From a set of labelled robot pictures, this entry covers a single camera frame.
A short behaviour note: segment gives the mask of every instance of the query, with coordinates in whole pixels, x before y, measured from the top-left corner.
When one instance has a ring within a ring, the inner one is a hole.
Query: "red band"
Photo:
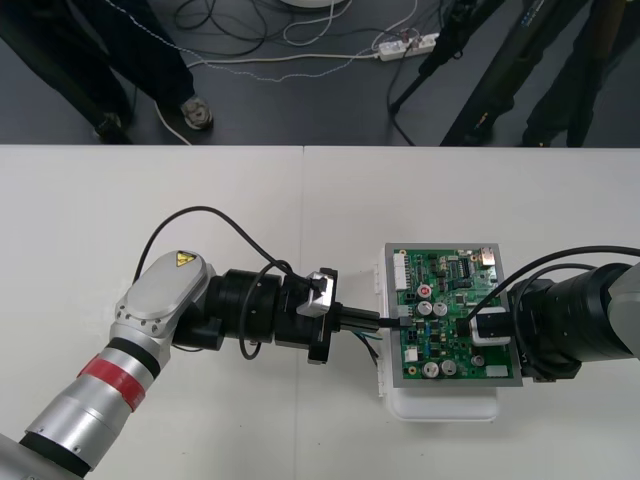
[[[144,400],[144,387],[140,385],[140,382],[119,366],[103,358],[96,356],[82,369],[80,375],[91,375],[111,385],[120,392],[124,401],[134,412]]]

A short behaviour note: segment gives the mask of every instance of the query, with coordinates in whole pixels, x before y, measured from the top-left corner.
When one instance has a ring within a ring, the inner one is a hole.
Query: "gray floor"
[[[421,0],[421,10],[434,0]],[[233,39],[177,32],[171,26],[171,12],[177,1],[152,0],[161,21],[178,45],[199,49],[237,51],[247,44]],[[335,21],[332,32],[362,27],[388,27],[408,13],[413,0],[354,0],[350,11]],[[401,124],[418,145],[438,145],[502,43],[507,30],[520,11],[519,0],[508,0],[464,51],[464,57],[442,67],[399,116]],[[191,12],[202,11],[196,4]],[[232,13],[258,28],[250,4],[240,0],[219,0],[216,11]],[[563,32],[519,92],[516,108],[496,125],[494,145],[516,145],[526,119],[550,86],[571,48],[584,14]],[[287,17],[266,12],[269,23],[284,25]],[[228,23],[230,28],[236,25]],[[437,22],[432,21],[431,31]],[[210,28],[203,31],[213,32]],[[301,29],[311,34],[313,27]],[[296,49],[267,44],[251,56],[277,57],[304,52],[356,54],[366,49],[375,33],[325,38],[313,46]],[[627,54],[598,97],[596,115],[586,146],[640,146],[640,42]],[[185,56],[187,62],[195,60]],[[91,128],[65,100],[36,77],[20,59],[0,41],[0,143],[13,144],[94,144]],[[415,76],[421,59],[410,59],[403,67],[397,92]],[[342,61],[304,60],[274,65],[233,66],[264,77],[289,73],[320,73]],[[195,143],[219,145],[404,145],[386,115],[385,94],[397,63],[356,61],[338,72],[319,79],[293,78],[282,83],[259,82],[248,76],[206,67],[193,69],[196,90],[210,102],[216,128],[212,134],[191,136]],[[123,82],[128,92],[132,86]],[[129,131],[138,144],[180,143],[158,120],[153,102],[138,96],[136,118]],[[559,138],[554,146],[562,146]]]

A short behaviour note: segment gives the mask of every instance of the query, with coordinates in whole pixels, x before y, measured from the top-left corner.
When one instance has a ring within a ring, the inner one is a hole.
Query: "electrolytic capacitor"
[[[445,360],[444,362],[442,362],[440,364],[440,369],[442,370],[442,373],[444,373],[447,376],[451,376],[451,375],[455,375],[456,372],[458,371],[458,367],[456,366],[456,362],[454,362],[453,360]]]
[[[416,295],[418,295],[420,298],[430,298],[431,287],[423,283],[418,287],[418,290],[416,291]]]
[[[416,307],[418,315],[422,315],[423,317],[427,317],[431,315],[433,312],[433,306],[429,302],[420,302]]]
[[[433,304],[433,313],[436,317],[444,317],[448,311],[446,303],[436,302]]]
[[[435,362],[425,363],[422,367],[422,375],[424,375],[425,378],[436,378],[440,375],[440,367]]]

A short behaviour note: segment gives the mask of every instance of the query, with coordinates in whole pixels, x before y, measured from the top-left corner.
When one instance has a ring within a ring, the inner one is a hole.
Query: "circuit board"
[[[393,257],[398,314],[413,320],[401,332],[403,378],[513,378],[508,345],[474,344],[464,320],[498,284],[493,250],[394,249]]]

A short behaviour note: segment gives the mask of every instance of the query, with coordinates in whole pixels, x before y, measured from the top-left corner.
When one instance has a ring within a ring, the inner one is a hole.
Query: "capacitor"
[[[424,375],[425,378],[436,378],[440,375],[440,367],[435,362],[427,362],[422,367],[422,375]]]
[[[484,357],[482,355],[471,357],[471,365],[474,367],[484,367]]]
[[[445,303],[436,302],[433,304],[433,313],[436,317],[444,317],[448,311],[449,309]]]
[[[416,291],[416,294],[420,297],[420,298],[430,298],[431,297],[431,287],[429,285],[426,284],[422,284],[418,287],[418,290]]]
[[[429,302],[420,302],[416,307],[416,310],[419,315],[427,317],[431,315],[431,312],[433,312],[433,306]]]
[[[440,364],[440,369],[442,370],[442,373],[444,373],[449,377],[452,375],[455,375],[456,372],[458,371],[456,362],[454,362],[453,360],[445,360],[444,362],[442,362]]]

